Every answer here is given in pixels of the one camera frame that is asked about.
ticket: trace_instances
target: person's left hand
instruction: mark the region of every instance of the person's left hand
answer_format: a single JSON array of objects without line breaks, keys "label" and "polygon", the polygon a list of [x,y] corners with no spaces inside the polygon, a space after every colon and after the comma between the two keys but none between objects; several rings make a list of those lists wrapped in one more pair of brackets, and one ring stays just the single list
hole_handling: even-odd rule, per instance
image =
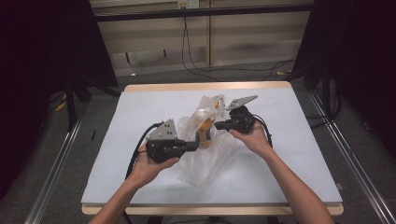
[{"label": "person's left hand", "polygon": [[171,158],[159,164],[152,161],[147,155],[146,144],[142,145],[138,151],[139,155],[136,158],[134,169],[128,176],[127,180],[133,180],[138,184],[139,188],[151,182],[161,170],[172,167],[179,161],[178,157]]}]

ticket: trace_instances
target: cable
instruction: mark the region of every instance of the cable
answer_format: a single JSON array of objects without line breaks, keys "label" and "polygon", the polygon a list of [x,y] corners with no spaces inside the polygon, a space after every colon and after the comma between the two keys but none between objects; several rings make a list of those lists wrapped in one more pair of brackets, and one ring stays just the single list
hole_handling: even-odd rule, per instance
[{"label": "cable", "polygon": [[184,65],[184,67],[187,69],[187,71],[191,72],[191,73],[194,74],[194,75],[202,76],[202,77],[209,77],[209,78],[211,78],[211,79],[213,79],[213,80],[216,80],[216,81],[219,81],[219,82],[221,82],[221,80],[216,79],[216,78],[214,78],[214,77],[210,77],[210,76],[204,75],[204,74],[194,73],[194,72],[192,72],[189,68],[187,68],[187,65],[184,63],[184,39],[185,39],[186,36],[187,36],[187,44],[188,44],[189,57],[190,57],[191,64],[192,64],[192,66],[193,66],[195,69],[197,69],[197,70],[199,70],[199,71],[202,71],[202,72],[215,72],[215,71],[253,71],[253,72],[266,72],[266,71],[271,71],[270,74],[269,74],[267,77],[265,77],[265,78],[263,78],[263,79],[261,80],[261,81],[264,81],[265,79],[267,79],[268,77],[270,77],[270,76],[272,75],[274,69],[279,68],[279,67],[285,65],[286,63],[294,62],[294,61],[295,61],[294,59],[296,58],[296,57],[292,57],[292,58],[290,58],[290,59],[288,59],[288,60],[286,60],[286,61],[282,61],[282,62],[276,63],[273,67],[271,67],[271,68],[266,68],[266,69],[250,69],[250,68],[214,68],[214,69],[202,69],[202,68],[199,68],[199,67],[197,67],[197,66],[195,65],[195,63],[193,62],[192,57],[191,57],[191,45],[190,45],[189,29],[188,29],[188,27],[187,27],[186,18],[184,18],[183,46],[182,46],[182,50],[181,50],[181,61],[182,61],[183,65]]},{"label": "cable", "polygon": [[183,63],[183,66],[186,68],[187,71],[189,71],[193,75],[200,76],[200,77],[208,77],[208,78],[213,79],[213,80],[215,80],[217,82],[222,82],[221,80],[219,80],[217,78],[214,78],[214,77],[210,77],[210,76],[207,76],[207,75],[204,75],[204,74],[194,73],[186,66],[186,64],[184,63],[184,39],[185,39],[186,34],[187,34],[187,40],[188,40],[188,46],[189,46],[190,60],[191,60],[192,64],[194,65],[194,67],[196,68],[195,64],[193,63],[193,61],[191,59],[189,30],[187,29],[186,18],[184,18],[183,45],[181,47],[181,62]]},{"label": "cable", "polygon": [[264,128],[265,130],[265,135],[267,135],[267,140],[268,140],[268,144],[272,147],[272,139],[271,139],[271,134],[268,131],[268,127],[267,124],[265,123],[264,119],[262,119],[262,117],[258,116],[258,115],[252,115]]},{"label": "cable", "polygon": [[[153,125],[149,126],[149,127],[146,129],[146,131],[143,133],[143,135],[140,137],[140,140],[139,140],[139,142],[137,143],[136,148],[134,149],[134,154],[132,155],[131,161],[129,162],[128,170],[127,170],[127,172],[126,172],[125,179],[128,178],[128,176],[131,174],[132,170],[134,169],[134,163],[136,162],[136,158],[137,158],[137,156],[138,156],[139,153],[140,153],[140,152],[139,152],[140,145],[142,145],[142,142],[143,142],[143,140],[145,139],[146,135],[149,133],[149,131],[151,131],[151,129],[153,129],[153,128],[158,128],[158,127],[160,127],[162,124],[163,124],[163,122],[161,122],[161,123],[154,123]],[[128,224],[133,224],[132,221],[131,221],[131,219],[129,219],[128,214],[126,214],[125,211],[122,213],[122,216],[124,217],[125,221],[126,221]]]},{"label": "cable", "polygon": [[333,102],[332,102],[332,110],[334,112],[331,113],[330,116],[325,115],[325,116],[321,116],[321,115],[311,115],[311,116],[307,116],[306,118],[308,119],[325,119],[323,120],[321,123],[315,124],[313,126],[311,126],[311,130],[316,129],[320,126],[322,126],[323,124],[328,124],[329,119],[334,120],[338,114],[341,111],[343,104],[341,101],[341,93],[340,93],[340,89],[338,86],[335,87],[335,93],[334,93],[334,97],[333,97]]}]

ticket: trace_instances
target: metal frame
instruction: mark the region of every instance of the metal frame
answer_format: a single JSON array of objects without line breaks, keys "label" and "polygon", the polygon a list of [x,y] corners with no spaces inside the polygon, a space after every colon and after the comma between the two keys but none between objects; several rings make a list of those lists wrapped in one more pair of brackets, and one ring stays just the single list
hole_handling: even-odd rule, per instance
[{"label": "metal frame", "polygon": [[47,177],[46,183],[40,191],[40,194],[35,199],[35,203],[33,204],[32,209],[29,212],[25,220],[25,224],[30,223],[40,223],[41,218],[44,215],[44,212],[47,208],[48,203],[50,202],[50,197],[52,196],[53,191],[55,190],[56,183],[58,182],[59,176],[61,175],[62,169],[64,168],[64,163],[67,159],[67,155],[78,134],[79,127],[81,125],[82,119],[85,117],[87,112],[89,103],[84,103],[82,106],[82,111],[80,116],[74,125],[73,129],[67,133],[66,138],[64,139],[64,143],[62,144],[61,150],[59,151],[58,157],[53,163],[52,168]]},{"label": "metal frame", "polygon": [[137,20],[169,19],[169,18],[183,18],[183,17],[299,12],[299,11],[312,11],[313,9],[326,8],[331,6],[335,6],[335,4],[329,4],[329,5],[320,4],[320,6],[316,4],[294,4],[294,5],[275,5],[275,6],[263,6],[263,7],[209,7],[209,8],[192,8],[185,10],[175,9],[175,10],[128,12],[128,13],[102,13],[102,14],[95,14],[93,17],[59,18],[57,22],[59,21],[65,21],[65,22],[137,21]]},{"label": "metal frame", "polygon": [[320,100],[319,96],[314,91],[312,91],[309,95],[317,111],[321,116],[323,116],[323,121],[326,122],[327,129],[329,130],[332,138],[340,149],[341,154],[344,156],[344,159],[346,160],[346,163],[348,164],[353,175],[356,177],[359,185],[361,186],[361,189],[365,193],[367,199],[371,203],[376,213],[378,214],[381,222],[383,224],[396,223],[396,219],[390,212],[387,203],[385,202],[381,193],[375,187],[369,176],[364,171],[363,167],[353,153],[352,148],[350,148],[349,144],[347,143],[347,140],[341,134],[335,122],[333,120],[327,119],[326,111],[323,108],[323,102]]}]

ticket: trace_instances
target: table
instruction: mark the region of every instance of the table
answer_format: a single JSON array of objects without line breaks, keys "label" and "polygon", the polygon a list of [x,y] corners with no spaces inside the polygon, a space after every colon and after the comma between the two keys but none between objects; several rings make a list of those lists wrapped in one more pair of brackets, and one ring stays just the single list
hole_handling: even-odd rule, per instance
[{"label": "table", "polygon": [[[190,116],[202,96],[232,99],[257,94],[247,107],[264,118],[279,157],[326,204],[344,211],[341,196],[307,124],[294,91],[285,81],[131,85],[125,88],[84,191],[82,212],[96,214],[122,183],[140,135],[152,123]],[[238,142],[238,157],[212,184],[195,188],[177,179],[177,165],[140,189],[130,215],[291,215],[286,198],[265,162]]]}]

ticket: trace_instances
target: metal bracket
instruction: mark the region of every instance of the metal bracket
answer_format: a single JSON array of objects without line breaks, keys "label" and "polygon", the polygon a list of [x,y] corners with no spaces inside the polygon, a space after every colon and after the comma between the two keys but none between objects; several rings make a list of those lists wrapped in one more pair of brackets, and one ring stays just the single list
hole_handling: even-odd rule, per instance
[{"label": "metal bracket", "polygon": [[176,127],[173,119],[167,120],[154,132],[146,137],[147,140],[175,140],[177,139]]},{"label": "metal bracket", "polygon": [[230,105],[226,108],[226,110],[233,110],[233,109],[239,108],[242,105],[245,105],[245,104],[249,103],[250,101],[256,99],[257,97],[258,97],[257,95],[253,95],[253,96],[248,96],[248,97],[243,97],[243,98],[233,100],[230,103]]}]

